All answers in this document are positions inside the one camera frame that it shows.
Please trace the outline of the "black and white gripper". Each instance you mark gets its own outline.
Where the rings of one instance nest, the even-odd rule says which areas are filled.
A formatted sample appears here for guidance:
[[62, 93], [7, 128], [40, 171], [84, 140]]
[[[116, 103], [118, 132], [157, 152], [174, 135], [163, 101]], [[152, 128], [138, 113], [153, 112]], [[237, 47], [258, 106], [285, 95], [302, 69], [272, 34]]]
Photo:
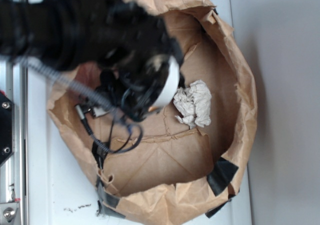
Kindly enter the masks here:
[[97, 91], [135, 122], [157, 113], [184, 84], [178, 41], [162, 17], [107, 18], [110, 44]]

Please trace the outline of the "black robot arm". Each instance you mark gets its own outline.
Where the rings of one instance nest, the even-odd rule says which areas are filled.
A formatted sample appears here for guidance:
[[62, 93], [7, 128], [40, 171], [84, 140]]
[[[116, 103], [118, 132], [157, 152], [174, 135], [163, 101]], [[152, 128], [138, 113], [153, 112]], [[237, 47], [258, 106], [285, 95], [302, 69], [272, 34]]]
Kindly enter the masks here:
[[184, 82], [184, 56], [162, 17], [123, 0], [0, 0], [0, 55], [38, 59], [41, 74], [143, 121]]

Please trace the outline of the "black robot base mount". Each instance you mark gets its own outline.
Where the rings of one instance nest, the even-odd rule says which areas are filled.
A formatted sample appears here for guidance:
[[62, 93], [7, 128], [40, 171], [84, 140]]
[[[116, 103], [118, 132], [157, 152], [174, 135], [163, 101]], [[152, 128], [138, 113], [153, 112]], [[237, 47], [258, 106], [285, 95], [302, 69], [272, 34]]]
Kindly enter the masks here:
[[2, 167], [15, 151], [14, 103], [0, 91], [0, 166]]

